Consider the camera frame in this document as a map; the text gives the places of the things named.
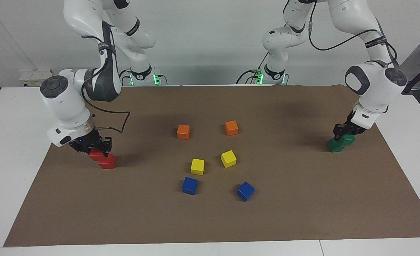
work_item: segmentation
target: blue box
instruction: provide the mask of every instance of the blue box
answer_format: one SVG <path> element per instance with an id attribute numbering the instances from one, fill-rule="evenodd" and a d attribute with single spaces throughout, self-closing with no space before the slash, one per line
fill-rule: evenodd
<path id="1" fill-rule="evenodd" d="M 246 181 L 237 189 L 237 195 L 240 196 L 244 202 L 248 201 L 253 193 L 254 188 Z"/>
<path id="2" fill-rule="evenodd" d="M 195 195 L 197 190 L 197 180 L 186 177 L 183 181 L 182 191 L 190 195 Z"/>

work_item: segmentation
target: table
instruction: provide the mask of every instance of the table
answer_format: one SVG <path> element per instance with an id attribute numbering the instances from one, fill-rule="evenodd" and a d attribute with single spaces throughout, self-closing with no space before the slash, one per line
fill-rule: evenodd
<path id="1" fill-rule="evenodd" d="M 1 248 L 50 146 L 52 123 L 38 88 L 0 92 L 0 255 L 420 255 L 420 238 Z M 400 96 L 377 125 L 420 198 L 420 104 Z"/>

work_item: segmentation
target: wall socket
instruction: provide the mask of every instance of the wall socket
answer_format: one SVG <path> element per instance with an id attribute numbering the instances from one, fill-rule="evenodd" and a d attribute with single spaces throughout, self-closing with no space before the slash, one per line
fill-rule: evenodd
<path id="1" fill-rule="evenodd" d="M 36 71 L 20 71 L 19 80 L 23 87 L 39 87 L 47 78 L 53 76 L 52 70 L 40 69 Z"/>

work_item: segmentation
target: red block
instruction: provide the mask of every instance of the red block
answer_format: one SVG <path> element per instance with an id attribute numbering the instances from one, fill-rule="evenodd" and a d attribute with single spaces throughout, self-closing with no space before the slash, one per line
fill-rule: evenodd
<path id="1" fill-rule="evenodd" d="M 113 169 L 115 168 L 115 162 L 115 156 L 113 154 L 109 154 L 108 157 L 99 161 L 99 166 L 103 169 Z"/>
<path id="2" fill-rule="evenodd" d="M 104 153 L 99 151 L 96 148 L 92 148 L 90 151 L 90 154 L 88 154 L 93 161 L 100 161 L 106 159 L 106 156 L 104 156 Z"/>

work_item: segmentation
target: cube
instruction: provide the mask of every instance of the cube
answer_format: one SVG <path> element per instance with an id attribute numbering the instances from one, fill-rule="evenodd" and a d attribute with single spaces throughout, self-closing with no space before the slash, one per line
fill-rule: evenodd
<path id="1" fill-rule="evenodd" d="M 221 154 L 221 161 L 224 164 L 224 167 L 229 168 L 231 166 L 236 165 L 237 157 L 233 151 L 228 151 L 226 153 Z"/>
<path id="2" fill-rule="evenodd" d="M 345 134 L 340 138 L 339 141 L 336 141 L 335 138 L 330 139 L 330 141 L 327 142 L 327 148 L 332 153 L 341 152 L 343 149 L 345 149 L 345 147 L 352 145 L 354 141 L 355 136 L 351 134 Z"/>
<path id="3" fill-rule="evenodd" d="M 99 166 L 103 169 L 113 169 L 115 168 L 115 162 L 115 156 L 113 154 L 109 154 L 109 156 L 107 156 L 103 160 L 100 160 L 98 163 Z"/>
<path id="4" fill-rule="evenodd" d="M 228 136 L 236 135 L 238 133 L 237 122 L 236 121 L 226 122 L 225 130 Z"/>
<path id="5" fill-rule="evenodd" d="M 342 147 L 347 147 L 347 146 L 351 146 L 352 143 L 354 143 L 354 141 L 355 141 L 355 136 L 354 135 L 352 135 L 352 134 L 345 134 L 345 135 L 343 135 L 342 138 L 340 138 L 340 140 L 338 141 L 338 143 Z"/>
<path id="6" fill-rule="evenodd" d="M 204 175 L 205 161 L 201 159 L 193 159 L 191 163 L 191 174 Z"/>
<path id="7" fill-rule="evenodd" d="M 106 159 L 104 153 L 97 148 L 92 148 L 88 156 L 90 156 L 90 158 L 93 159 L 93 161 L 100 161 Z"/>
<path id="8" fill-rule="evenodd" d="M 179 125 L 179 128 L 177 129 L 177 138 L 189 139 L 190 131 L 191 129 L 189 125 L 184 125 L 184 124 Z"/>
<path id="9" fill-rule="evenodd" d="M 248 199 L 253 195 L 253 193 L 254 188 L 246 181 L 237 189 L 237 195 L 244 202 L 248 201 Z"/>
<path id="10" fill-rule="evenodd" d="M 183 185 L 182 185 L 182 191 L 183 193 L 187 193 L 190 195 L 195 195 L 197 190 L 197 180 L 194 178 L 186 177 L 184 178 Z"/>
<path id="11" fill-rule="evenodd" d="M 338 141 L 335 141 L 334 138 L 330 139 L 330 141 L 327 142 L 327 148 L 331 153 L 341 152 L 343 151 L 343 149 L 345 149 L 345 147 L 340 146 Z"/>

